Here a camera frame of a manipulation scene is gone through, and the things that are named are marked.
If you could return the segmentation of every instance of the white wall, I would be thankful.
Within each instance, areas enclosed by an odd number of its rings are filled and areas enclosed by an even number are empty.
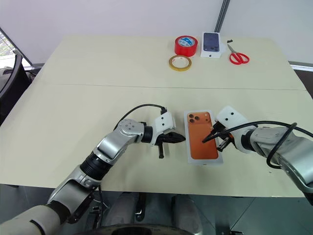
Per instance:
[[[213,31],[221,4],[222,0],[0,0],[0,26],[32,63],[43,63],[67,34],[197,36]],[[313,63],[312,12],[312,0],[231,0],[221,33],[269,37],[289,60]]]
[[[231,0],[221,33],[271,38],[288,60],[313,64],[313,0]]]

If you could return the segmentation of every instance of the orange phone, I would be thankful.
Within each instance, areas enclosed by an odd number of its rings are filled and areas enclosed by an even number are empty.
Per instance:
[[[219,154],[215,140],[202,143],[213,129],[210,114],[199,112],[187,115],[191,157],[196,160],[217,159]]]

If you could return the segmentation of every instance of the window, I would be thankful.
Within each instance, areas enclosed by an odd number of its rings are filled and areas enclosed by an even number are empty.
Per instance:
[[[4,67],[14,67],[15,62],[15,47],[0,31],[0,69]],[[24,67],[31,67],[31,65],[23,58],[22,65]]]

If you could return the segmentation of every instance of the tape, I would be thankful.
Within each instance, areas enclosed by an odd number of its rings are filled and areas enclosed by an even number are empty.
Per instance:
[[[180,36],[175,40],[175,53],[177,55],[193,56],[197,51],[198,41],[191,36]]]
[[[191,66],[191,60],[187,56],[174,55],[168,61],[170,67],[176,71],[186,71]]]

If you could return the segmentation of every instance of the cable connector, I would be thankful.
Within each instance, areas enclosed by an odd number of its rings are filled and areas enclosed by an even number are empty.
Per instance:
[[[164,113],[166,113],[166,112],[167,112],[167,109],[166,109],[165,107],[162,107],[162,108],[161,108],[161,115],[164,114]]]

